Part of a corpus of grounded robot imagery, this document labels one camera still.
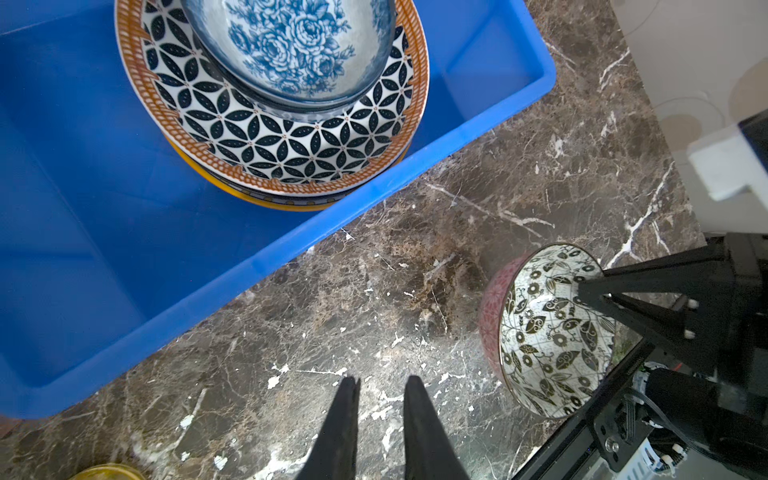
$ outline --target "blue plastic bin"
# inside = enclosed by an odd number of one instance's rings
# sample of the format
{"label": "blue plastic bin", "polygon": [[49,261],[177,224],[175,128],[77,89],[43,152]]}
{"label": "blue plastic bin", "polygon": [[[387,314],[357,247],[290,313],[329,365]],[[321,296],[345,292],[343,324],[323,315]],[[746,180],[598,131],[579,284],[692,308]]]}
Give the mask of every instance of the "blue plastic bin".
{"label": "blue plastic bin", "polygon": [[110,0],[0,0],[0,413],[87,398],[554,85],[522,0],[415,0],[432,83],[409,156],[320,213],[231,197],[128,83]]}

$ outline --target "cable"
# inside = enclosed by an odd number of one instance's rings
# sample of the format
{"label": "cable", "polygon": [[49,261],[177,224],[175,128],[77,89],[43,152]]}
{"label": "cable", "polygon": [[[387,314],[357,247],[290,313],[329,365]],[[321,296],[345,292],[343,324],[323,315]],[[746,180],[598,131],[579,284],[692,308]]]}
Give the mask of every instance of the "cable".
{"label": "cable", "polygon": [[664,427],[674,432],[675,435],[680,437],[680,440],[688,444],[689,447],[691,447],[693,450],[698,452],[700,455],[705,456],[709,458],[710,460],[714,460],[718,463],[729,463],[726,458],[724,458],[722,455],[718,455],[717,453],[710,452],[709,450],[702,449],[700,446],[696,445],[695,442],[693,442],[691,439],[688,438],[687,435],[685,435],[675,424],[673,424],[667,415],[664,414],[664,412],[661,411],[661,408],[659,408],[656,403],[649,399],[645,394],[638,392],[635,389],[626,388],[624,389],[624,396],[625,398],[627,396],[634,397],[634,400],[640,400],[645,405],[647,405],[651,410],[656,412],[656,414],[661,418],[661,421],[664,423]]}

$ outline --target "ceramic bowl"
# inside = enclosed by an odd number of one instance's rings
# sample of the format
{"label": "ceramic bowl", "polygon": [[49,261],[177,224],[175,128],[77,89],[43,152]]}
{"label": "ceramic bowl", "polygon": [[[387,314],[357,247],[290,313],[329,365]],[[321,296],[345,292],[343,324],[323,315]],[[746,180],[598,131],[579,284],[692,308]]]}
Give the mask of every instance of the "ceramic bowl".
{"label": "ceramic bowl", "polygon": [[241,93],[292,120],[332,117],[373,87],[394,0],[181,0],[200,43]]}
{"label": "ceramic bowl", "polygon": [[[241,200],[250,202],[252,204],[259,205],[261,207],[271,208],[273,210],[283,210],[290,212],[314,212],[319,210],[325,210],[326,208],[334,205],[335,203],[343,200],[347,195],[351,194],[356,188],[350,190],[344,190],[333,195],[325,195],[322,197],[282,197],[280,195],[270,195],[243,187],[242,185],[230,182],[224,177],[218,175],[215,171],[208,170],[204,165],[201,165],[191,159],[189,155],[185,154],[177,145],[173,142],[170,145],[176,150],[181,158],[187,162],[201,177],[211,182],[216,187],[233,195]],[[392,164],[394,167],[397,165],[408,153],[406,148],[398,159]]]}
{"label": "ceramic bowl", "polygon": [[83,470],[69,480],[145,480],[145,477],[127,465],[105,463]]}
{"label": "ceramic bowl", "polygon": [[321,197],[385,170],[423,115],[424,34],[412,1],[396,4],[386,70],[354,107],[323,122],[277,118],[230,84],[203,53],[180,0],[118,0],[118,41],[144,106],[186,155],[251,190]]}
{"label": "ceramic bowl", "polygon": [[537,415],[572,415],[605,377],[616,322],[583,304],[576,288],[602,275],[589,253],[559,243],[507,264],[483,295],[478,328],[485,355]]}

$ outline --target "stacked plate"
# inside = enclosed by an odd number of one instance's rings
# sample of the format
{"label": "stacked plate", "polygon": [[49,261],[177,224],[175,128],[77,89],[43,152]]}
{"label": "stacked plate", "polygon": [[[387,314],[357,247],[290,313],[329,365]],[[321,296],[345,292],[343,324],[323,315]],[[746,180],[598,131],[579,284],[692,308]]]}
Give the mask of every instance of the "stacked plate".
{"label": "stacked plate", "polygon": [[116,25],[134,90],[181,157],[265,207],[344,198],[402,158],[424,112],[412,0],[117,0]]}

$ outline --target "marble countertop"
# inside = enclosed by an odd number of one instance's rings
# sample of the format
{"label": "marble countertop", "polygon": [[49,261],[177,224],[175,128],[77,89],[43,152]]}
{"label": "marble countertop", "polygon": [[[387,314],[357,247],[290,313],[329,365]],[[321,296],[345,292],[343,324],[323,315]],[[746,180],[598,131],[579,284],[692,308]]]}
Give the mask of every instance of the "marble countertop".
{"label": "marble countertop", "polygon": [[402,477],[409,374],[471,478],[519,468],[558,423],[516,404],[483,356],[493,273],[555,241],[603,267],[701,242],[608,1],[528,7],[558,68],[550,94],[90,399],[7,434],[0,476],[125,462],[155,480],[292,478],[341,375],[362,379],[358,478]]}

